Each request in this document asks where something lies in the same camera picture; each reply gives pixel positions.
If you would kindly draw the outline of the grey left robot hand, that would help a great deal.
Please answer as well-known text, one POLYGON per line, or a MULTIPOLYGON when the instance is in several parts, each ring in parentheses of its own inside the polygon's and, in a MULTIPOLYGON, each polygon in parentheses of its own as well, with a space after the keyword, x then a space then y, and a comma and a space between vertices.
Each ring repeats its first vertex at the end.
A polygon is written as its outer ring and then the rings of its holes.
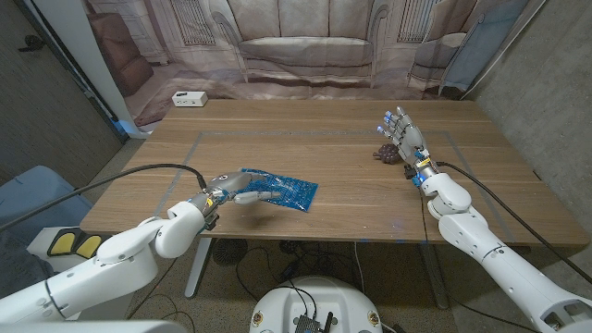
POLYGON ((229 172, 208 182, 203 190, 198 192, 191 203, 195 205, 204 217, 204 229, 212 230, 216 226, 219 215, 216 210, 219 205, 232 201, 235 204, 254 204, 256 201, 278 198, 279 191, 246 191, 246 188, 257 180, 265 180, 262 174, 253 172, 229 172))

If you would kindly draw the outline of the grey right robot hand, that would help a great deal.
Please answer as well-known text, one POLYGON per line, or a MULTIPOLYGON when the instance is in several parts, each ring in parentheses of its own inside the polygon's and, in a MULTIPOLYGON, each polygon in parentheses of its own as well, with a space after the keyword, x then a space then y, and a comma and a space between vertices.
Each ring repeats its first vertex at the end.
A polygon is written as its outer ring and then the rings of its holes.
POLYGON ((425 138, 401 106, 396 112, 387 111, 384 125, 377 131, 387 137, 394 145, 399 157, 407 164, 405 178, 420 187, 428 178, 435 176, 438 169, 432 163, 425 138))

